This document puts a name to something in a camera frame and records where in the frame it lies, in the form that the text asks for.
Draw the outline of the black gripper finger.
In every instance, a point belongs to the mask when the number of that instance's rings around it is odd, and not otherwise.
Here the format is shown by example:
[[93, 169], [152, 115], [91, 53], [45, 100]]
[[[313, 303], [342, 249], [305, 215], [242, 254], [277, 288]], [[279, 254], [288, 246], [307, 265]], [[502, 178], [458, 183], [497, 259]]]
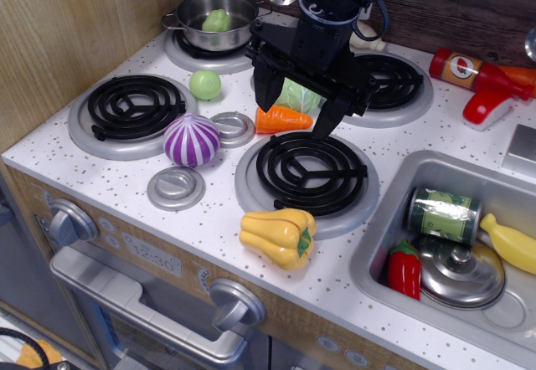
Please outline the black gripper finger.
[[323, 140], [330, 136], [351, 107], [351, 100], [346, 100], [342, 97], [335, 100], [326, 100], [313, 127], [312, 139]]
[[255, 101], [262, 111], [268, 111], [280, 96], [285, 76], [269, 65], [257, 62], [254, 69]]

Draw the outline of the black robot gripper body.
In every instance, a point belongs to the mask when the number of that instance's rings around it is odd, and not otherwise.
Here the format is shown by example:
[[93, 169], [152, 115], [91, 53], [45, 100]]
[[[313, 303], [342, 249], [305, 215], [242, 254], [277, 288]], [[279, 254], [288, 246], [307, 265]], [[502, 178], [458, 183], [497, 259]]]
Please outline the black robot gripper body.
[[379, 89], [349, 48], [349, 24], [328, 25], [302, 17], [295, 27], [285, 27], [257, 19], [250, 32], [246, 56], [254, 69], [257, 62], [265, 63], [327, 100], [348, 92], [352, 107], [347, 116], [363, 115]]

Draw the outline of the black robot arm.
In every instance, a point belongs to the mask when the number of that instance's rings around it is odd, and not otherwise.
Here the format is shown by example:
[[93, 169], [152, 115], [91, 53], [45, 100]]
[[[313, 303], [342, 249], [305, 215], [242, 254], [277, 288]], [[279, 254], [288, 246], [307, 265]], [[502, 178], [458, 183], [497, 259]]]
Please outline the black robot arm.
[[312, 139], [328, 137], [345, 116], [362, 115], [378, 91], [377, 80], [349, 48], [363, 8], [383, 0], [299, 0], [294, 28], [254, 21], [246, 55], [254, 67], [256, 104], [268, 111], [290, 79], [321, 95], [325, 102]]

